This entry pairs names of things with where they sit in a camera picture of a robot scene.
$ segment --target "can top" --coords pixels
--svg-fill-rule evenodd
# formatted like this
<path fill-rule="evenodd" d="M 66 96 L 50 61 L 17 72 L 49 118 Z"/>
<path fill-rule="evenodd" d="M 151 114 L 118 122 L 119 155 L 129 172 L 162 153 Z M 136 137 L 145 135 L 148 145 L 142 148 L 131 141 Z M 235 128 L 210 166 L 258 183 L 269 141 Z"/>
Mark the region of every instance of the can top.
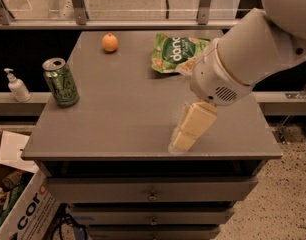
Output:
<path fill-rule="evenodd" d="M 62 58 L 52 58 L 52 59 L 46 60 L 43 63 L 42 67 L 44 68 L 44 70 L 52 71 L 52 70 L 60 69 L 64 65 L 65 65 L 65 60 L 63 60 Z"/>

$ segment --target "gray tabletop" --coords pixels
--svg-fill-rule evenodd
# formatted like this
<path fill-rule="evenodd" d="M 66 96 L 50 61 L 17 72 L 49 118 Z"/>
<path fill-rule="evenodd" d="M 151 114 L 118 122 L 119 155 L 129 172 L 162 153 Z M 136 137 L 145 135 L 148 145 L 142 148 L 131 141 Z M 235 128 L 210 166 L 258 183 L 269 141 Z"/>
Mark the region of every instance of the gray tabletop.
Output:
<path fill-rule="evenodd" d="M 218 119 L 193 148 L 172 155 L 168 144 L 185 102 L 196 101 L 189 79 L 151 69 L 156 31 L 114 31 L 115 53 L 105 53 L 107 32 L 83 32 L 69 59 L 80 101 L 61 109 L 47 103 L 25 160 L 271 159 L 281 151 L 252 95 L 218 108 Z M 169 36 L 216 38 L 220 31 L 165 31 Z"/>

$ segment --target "drawer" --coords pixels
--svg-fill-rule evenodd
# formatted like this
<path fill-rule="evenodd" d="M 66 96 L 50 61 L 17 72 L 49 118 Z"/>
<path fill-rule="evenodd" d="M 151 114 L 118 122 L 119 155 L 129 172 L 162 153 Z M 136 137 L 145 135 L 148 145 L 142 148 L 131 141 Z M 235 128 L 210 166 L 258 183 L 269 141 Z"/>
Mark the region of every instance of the drawer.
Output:
<path fill-rule="evenodd" d="M 179 206 L 71 208 L 70 214 L 82 225 L 171 225 L 225 224 L 234 214 L 232 208 Z"/>
<path fill-rule="evenodd" d="M 220 232 L 218 227 L 89 227 L 93 240 L 207 240 Z"/>
<path fill-rule="evenodd" d="M 47 178 L 45 187 L 63 203 L 241 201 L 256 177 Z"/>

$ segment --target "chip bag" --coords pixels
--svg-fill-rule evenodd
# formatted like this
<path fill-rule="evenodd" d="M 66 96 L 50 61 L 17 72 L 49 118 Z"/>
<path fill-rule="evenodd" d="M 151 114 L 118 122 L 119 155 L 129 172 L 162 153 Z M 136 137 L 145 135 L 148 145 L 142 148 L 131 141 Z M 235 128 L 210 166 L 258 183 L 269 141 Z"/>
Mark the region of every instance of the chip bag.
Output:
<path fill-rule="evenodd" d="M 193 37 L 168 37 L 158 33 L 154 41 L 152 68 L 160 73 L 192 74 L 197 54 L 210 43 L 209 39 Z"/>

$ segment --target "white pump bottle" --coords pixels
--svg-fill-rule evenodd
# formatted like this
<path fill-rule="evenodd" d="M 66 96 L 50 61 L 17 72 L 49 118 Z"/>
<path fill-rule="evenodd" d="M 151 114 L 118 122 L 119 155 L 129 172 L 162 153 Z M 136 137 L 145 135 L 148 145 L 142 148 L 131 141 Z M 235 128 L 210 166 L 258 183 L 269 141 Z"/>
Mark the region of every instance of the white pump bottle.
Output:
<path fill-rule="evenodd" d="M 21 79 L 17 79 L 11 72 L 13 69 L 5 68 L 7 78 L 9 79 L 9 88 L 18 102 L 25 102 L 31 98 L 31 93 L 26 88 Z"/>

